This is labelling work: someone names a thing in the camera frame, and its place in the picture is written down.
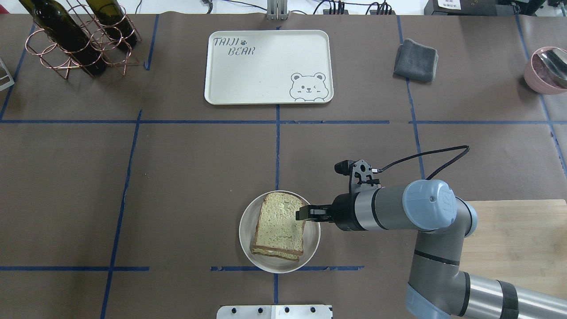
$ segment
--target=wine rack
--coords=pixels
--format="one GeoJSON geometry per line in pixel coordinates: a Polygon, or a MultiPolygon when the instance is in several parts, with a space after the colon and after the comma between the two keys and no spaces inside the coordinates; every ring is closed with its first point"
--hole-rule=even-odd
{"type": "MultiPolygon", "coordinates": [[[[69,14],[75,19],[77,24],[90,39],[90,42],[87,43],[87,45],[92,46],[94,50],[99,52],[99,57],[93,61],[92,64],[102,59],[107,66],[111,66],[118,70],[123,76],[126,75],[128,66],[140,64],[139,59],[132,51],[132,46],[126,41],[126,39],[134,34],[136,34],[138,42],[141,41],[142,38],[136,29],[136,26],[126,14],[126,10],[123,6],[120,6],[120,9],[124,14],[122,19],[113,25],[106,25],[96,18],[96,16],[90,11],[88,5],[84,5],[78,0],[75,5],[72,5],[69,0],[66,1],[70,6],[70,9],[68,9],[69,14]],[[127,20],[132,26],[132,32],[128,35],[122,34],[122,32],[116,27],[124,20],[127,20]],[[108,29],[116,30],[116,32],[112,32],[114,37],[109,35],[109,32],[107,32],[108,29]]],[[[83,69],[88,75],[94,78],[94,75],[85,68],[89,65],[82,65],[78,63],[76,59],[71,58],[73,53],[82,51],[85,47],[73,52],[66,51],[53,41],[42,28],[31,33],[26,39],[26,51],[39,57],[40,62],[44,67],[54,70],[65,80],[69,79],[69,73],[71,70],[78,69],[83,69]]]]}

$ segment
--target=gray cloth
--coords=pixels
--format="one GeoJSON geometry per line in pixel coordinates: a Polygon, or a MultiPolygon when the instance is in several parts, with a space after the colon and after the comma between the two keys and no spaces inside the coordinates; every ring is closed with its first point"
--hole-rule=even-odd
{"type": "Polygon", "coordinates": [[[434,48],[405,39],[397,49],[393,72],[402,77],[431,82],[435,78],[438,58],[434,48]]]}

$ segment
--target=bear drawing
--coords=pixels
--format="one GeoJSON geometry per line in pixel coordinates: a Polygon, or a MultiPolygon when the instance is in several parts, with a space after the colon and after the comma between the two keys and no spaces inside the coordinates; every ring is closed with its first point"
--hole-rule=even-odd
{"type": "Polygon", "coordinates": [[[293,84],[289,94],[296,101],[323,101],[329,95],[323,73],[306,76],[294,73],[291,75],[291,81],[293,84]]]}

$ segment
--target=pink bowl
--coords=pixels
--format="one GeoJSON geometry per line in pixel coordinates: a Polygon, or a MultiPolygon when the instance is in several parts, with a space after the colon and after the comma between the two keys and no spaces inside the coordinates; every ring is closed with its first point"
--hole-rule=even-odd
{"type": "Polygon", "coordinates": [[[524,70],[524,79],[526,80],[526,83],[532,88],[532,90],[542,94],[559,94],[567,92],[567,89],[560,87],[547,74],[546,67],[538,56],[538,53],[551,49],[555,49],[555,47],[543,47],[537,49],[534,54],[531,55],[524,70]]]}

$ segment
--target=wine bottle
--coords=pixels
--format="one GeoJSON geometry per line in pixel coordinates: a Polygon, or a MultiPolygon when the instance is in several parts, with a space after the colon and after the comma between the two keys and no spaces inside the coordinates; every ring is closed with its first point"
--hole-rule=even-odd
{"type": "MultiPolygon", "coordinates": [[[[130,25],[130,21],[124,17],[124,13],[120,9],[116,0],[87,0],[87,3],[101,24],[105,26],[113,26],[118,29],[105,29],[112,40],[118,40],[120,35],[122,35],[131,48],[136,46],[138,37],[134,32],[134,28],[130,25]]],[[[122,51],[128,50],[128,46],[124,43],[120,43],[118,48],[122,51]]]]}
{"type": "Polygon", "coordinates": [[[20,3],[28,10],[29,14],[33,15],[33,3],[31,0],[20,0],[20,3]]]}
{"type": "Polygon", "coordinates": [[[63,50],[71,53],[71,58],[80,65],[83,71],[98,75],[106,70],[106,63],[90,43],[83,32],[63,8],[55,0],[31,0],[34,5],[33,18],[45,29],[45,33],[63,50]]]}

